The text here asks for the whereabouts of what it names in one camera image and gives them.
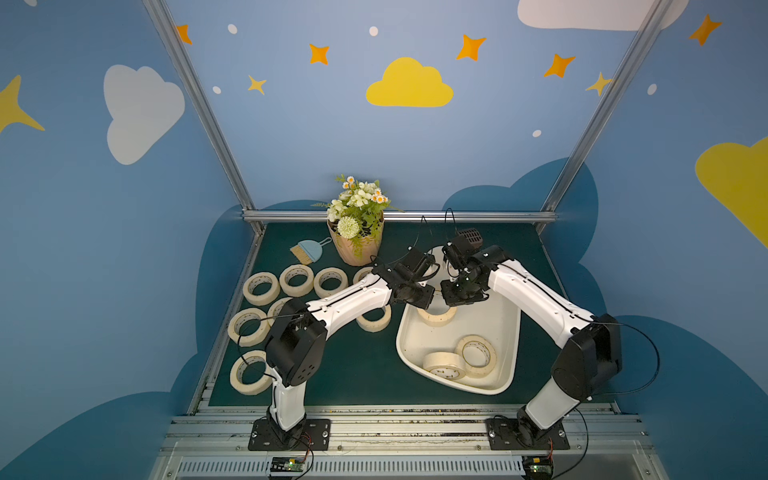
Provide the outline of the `cream tape roll small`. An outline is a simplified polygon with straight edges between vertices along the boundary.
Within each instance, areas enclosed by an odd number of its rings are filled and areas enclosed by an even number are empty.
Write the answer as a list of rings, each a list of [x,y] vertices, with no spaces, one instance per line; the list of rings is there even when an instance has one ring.
[[[232,388],[245,396],[256,396],[271,388],[274,380],[266,360],[266,353],[262,350],[242,354],[230,370]]]

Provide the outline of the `cream tape roll front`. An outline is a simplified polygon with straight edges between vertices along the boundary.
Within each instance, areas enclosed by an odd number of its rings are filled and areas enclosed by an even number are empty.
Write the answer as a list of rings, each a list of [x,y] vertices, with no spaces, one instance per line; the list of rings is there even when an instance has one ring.
[[[466,376],[464,358],[452,352],[432,352],[427,354],[422,368],[428,373],[446,380],[460,380]]]

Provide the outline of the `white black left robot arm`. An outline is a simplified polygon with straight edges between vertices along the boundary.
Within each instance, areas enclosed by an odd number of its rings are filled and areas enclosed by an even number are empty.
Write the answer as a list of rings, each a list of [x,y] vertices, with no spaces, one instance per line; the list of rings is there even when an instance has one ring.
[[[272,380],[267,420],[289,439],[300,436],[306,420],[306,383],[322,362],[326,342],[363,314],[392,302],[427,308],[435,288],[427,281],[439,270],[435,257],[410,248],[401,261],[376,263],[360,281],[319,300],[289,301],[267,335],[265,373]]]

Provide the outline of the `beige ribbed flower pot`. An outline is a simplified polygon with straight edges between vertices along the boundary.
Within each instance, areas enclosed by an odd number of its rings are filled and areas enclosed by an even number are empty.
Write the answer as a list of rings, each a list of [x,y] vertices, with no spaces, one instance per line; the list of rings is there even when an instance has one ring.
[[[384,223],[373,229],[370,235],[346,239],[336,230],[336,224],[328,222],[332,242],[341,259],[350,266],[365,266],[374,260],[382,244]]]

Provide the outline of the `white green artificial flowers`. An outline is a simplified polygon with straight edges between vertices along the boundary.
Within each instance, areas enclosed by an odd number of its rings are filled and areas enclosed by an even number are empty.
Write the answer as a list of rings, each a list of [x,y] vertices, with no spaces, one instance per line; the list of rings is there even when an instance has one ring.
[[[315,207],[325,209],[326,223],[335,223],[341,236],[364,237],[385,222],[384,213],[392,206],[379,180],[366,182],[351,175],[339,175],[336,181],[342,188],[338,196],[327,203],[316,203]]]

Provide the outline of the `light blue hand brush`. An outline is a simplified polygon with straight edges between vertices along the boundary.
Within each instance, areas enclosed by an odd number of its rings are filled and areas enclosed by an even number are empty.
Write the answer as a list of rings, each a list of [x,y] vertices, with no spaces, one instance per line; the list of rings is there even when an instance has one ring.
[[[310,265],[318,261],[324,251],[324,247],[332,242],[330,237],[323,240],[301,240],[290,248],[290,252],[302,265]]]

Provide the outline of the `right small circuit board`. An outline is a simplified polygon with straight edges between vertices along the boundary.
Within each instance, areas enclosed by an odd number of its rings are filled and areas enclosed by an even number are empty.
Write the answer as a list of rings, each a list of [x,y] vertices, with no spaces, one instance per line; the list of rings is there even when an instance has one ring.
[[[522,458],[526,480],[551,480],[554,474],[553,459],[549,456],[525,456]]]

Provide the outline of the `small circuit board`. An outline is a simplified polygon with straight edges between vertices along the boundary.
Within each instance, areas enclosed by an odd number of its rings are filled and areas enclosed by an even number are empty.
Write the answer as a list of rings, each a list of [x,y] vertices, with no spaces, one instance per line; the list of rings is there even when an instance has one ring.
[[[299,476],[305,472],[307,464],[295,457],[273,457],[270,460],[269,474]]]
[[[525,456],[522,458],[526,480],[551,480],[554,474],[553,459],[549,456]]]

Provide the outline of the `left small circuit board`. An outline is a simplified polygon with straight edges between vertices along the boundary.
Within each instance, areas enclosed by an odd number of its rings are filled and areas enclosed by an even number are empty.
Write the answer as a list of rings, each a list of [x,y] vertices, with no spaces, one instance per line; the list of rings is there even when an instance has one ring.
[[[273,457],[270,460],[269,474],[299,476],[305,472],[307,464],[295,457]]]

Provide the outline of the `horizontal aluminium frame rail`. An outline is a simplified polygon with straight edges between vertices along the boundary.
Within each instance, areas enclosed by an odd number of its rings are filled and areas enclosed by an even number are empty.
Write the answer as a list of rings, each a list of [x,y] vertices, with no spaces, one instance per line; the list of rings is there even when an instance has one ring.
[[[243,219],[249,222],[325,222],[325,211],[313,210],[245,210]],[[419,223],[456,221],[457,223],[553,223],[554,212],[476,212],[476,211],[387,211],[388,222]]]

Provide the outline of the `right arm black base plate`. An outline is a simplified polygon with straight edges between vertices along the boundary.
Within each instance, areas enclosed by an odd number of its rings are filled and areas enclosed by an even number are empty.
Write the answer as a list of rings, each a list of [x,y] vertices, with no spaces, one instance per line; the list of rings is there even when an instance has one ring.
[[[520,425],[516,418],[495,415],[485,420],[486,434],[492,450],[569,450],[570,444],[561,421],[540,430],[535,425]]]

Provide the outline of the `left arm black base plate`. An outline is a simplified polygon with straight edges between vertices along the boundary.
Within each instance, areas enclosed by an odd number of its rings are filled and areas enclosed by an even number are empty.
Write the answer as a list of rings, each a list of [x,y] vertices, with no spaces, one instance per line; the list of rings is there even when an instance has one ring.
[[[271,417],[253,423],[247,448],[249,451],[289,451],[306,449],[327,451],[332,422],[329,419],[305,418],[284,431]]]

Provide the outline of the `left aluminium frame post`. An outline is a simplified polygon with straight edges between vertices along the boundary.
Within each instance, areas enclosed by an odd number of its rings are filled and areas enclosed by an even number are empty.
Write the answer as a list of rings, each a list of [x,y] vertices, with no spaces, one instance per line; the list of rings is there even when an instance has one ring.
[[[265,228],[261,221],[245,219],[246,213],[256,210],[255,205],[232,151],[215,118],[213,109],[206,97],[206,93],[195,72],[191,59],[184,47],[184,42],[181,40],[181,36],[176,29],[171,11],[167,3],[161,0],[144,0],[143,5],[165,46],[213,150],[228,178],[233,192],[237,197],[241,206],[243,221],[251,226],[256,238],[260,239],[264,234]]]

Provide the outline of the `aluminium frame post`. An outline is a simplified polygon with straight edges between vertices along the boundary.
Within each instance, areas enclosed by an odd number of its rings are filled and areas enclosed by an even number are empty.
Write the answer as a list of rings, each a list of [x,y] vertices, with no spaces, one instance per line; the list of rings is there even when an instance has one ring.
[[[552,217],[552,220],[537,222],[536,231],[538,234],[541,234],[549,223],[554,223],[557,220],[556,210],[559,204],[565,197],[613,112],[619,105],[622,96],[663,30],[662,24],[672,5],[672,0],[656,0],[650,5],[646,17],[640,24],[637,33],[614,72],[613,82],[608,85],[607,91],[601,96],[601,100],[587,127],[569,155],[541,207],[540,213],[548,214]]]
[[[144,0],[143,5],[165,46],[213,150],[228,178],[233,192],[237,197],[241,206],[243,221],[251,226],[256,238],[260,239],[264,234],[265,228],[261,221],[245,219],[246,213],[256,210],[255,205],[232,151],[215,118],[213,109],[206,97],[206,93],[195,72],[191,59],[184,47],[184,42],[181,40],[181,36],[176,29],[171,11],[167,3],[161,0]]]

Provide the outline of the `right aluminium frame post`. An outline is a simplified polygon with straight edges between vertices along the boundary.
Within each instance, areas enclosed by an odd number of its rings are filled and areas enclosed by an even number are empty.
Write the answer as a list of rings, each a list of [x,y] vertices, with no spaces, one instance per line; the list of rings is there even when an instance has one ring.
[[[541,234],[549,223],[554,223],[557,220],[556,210],[559,204],[565,197],[613,112],[619,105],[622,96],[663,30],[662,24],[672,5],[672,0],[656,0],[650,5],[646,17],[640,24],[637,33],[614,72],[613,82],[608,85],[607,91],[601,96],[601,100],[587,127],[569,155],[541,207],[540,213],[548,214],[552,217],[552,220],[537,222],[536,231],[538,234]]]

